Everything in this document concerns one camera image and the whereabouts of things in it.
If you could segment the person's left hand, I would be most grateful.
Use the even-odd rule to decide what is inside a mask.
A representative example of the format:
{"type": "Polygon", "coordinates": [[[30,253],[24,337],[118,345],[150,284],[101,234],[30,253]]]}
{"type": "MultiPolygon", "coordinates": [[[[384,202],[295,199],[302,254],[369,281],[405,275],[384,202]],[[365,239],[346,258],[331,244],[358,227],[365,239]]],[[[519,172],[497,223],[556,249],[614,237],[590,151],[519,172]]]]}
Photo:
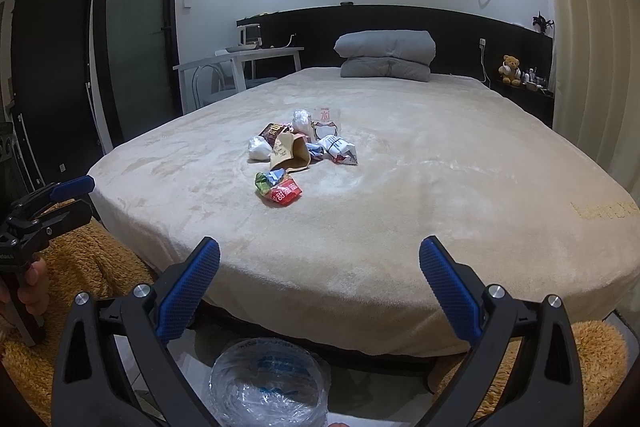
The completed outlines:
{"type": "MultiPolygon", "coordinates": [[[[18,300],[24,303],[26,310],[34,317],[46,312],[49,306],[49,275],[47,263],[43,258],[37,258],[25,272],[25,286],[18,290],[18,300]]],[[[11,327],[14,321],[8,311],[11,301],[10,292],[1,282],[1,316],[11,327]]]]}

